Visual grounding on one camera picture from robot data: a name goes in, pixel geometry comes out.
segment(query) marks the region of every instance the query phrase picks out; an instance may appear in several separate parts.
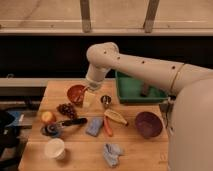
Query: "toy banana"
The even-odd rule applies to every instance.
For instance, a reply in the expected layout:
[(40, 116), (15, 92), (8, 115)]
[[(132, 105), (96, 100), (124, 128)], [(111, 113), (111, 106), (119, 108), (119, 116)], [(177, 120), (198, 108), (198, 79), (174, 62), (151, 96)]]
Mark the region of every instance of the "toy banana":
[(118, 122), (118, 123), (122, 123), (122, 124), (124, 124), (126, 126), (128, 125), (128, 122), (118, 112), (115, 112), (113, 110), (107, 109), (107, 110), (105, 110), (104, 115), (107, 116), (107, 117), (109, 117), (110, 119)]

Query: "dark background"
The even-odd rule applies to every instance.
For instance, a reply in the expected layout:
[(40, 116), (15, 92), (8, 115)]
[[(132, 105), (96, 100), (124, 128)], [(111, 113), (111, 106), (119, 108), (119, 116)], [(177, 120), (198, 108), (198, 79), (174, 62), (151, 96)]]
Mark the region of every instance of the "dark background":
[(1, 36), (0, 77), (85, 77), (87, 48), (108, 41), (121, 53), (213, 68), (213, 37)]

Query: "purple bowl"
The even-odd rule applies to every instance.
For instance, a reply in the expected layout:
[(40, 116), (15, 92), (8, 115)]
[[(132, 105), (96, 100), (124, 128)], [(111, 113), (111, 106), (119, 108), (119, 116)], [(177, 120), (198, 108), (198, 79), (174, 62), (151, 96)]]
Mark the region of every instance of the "purple bowl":
[(135, 118), (135, 126), (146, 139), (158, 136), (163, 129), (161, 120), (152, 112), (139, 113)]

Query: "black handle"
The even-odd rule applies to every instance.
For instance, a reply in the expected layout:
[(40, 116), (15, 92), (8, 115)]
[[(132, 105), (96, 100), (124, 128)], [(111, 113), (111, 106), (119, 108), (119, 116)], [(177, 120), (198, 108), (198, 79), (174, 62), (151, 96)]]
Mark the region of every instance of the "black handle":
[(87, 123), (87, 118), (79, 118), (74, 120), (66, 120), (62, 122), (62, 126), (80, 125)]

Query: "small cup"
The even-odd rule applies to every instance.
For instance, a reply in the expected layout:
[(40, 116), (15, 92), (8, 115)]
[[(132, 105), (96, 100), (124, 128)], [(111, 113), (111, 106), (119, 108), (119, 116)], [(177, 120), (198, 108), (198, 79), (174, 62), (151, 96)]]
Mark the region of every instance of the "small cup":
[(62, 160), (65, 158), (64, 141), (60, 138), (53, 138), (47, 142), (44, 154), (51, 159)]

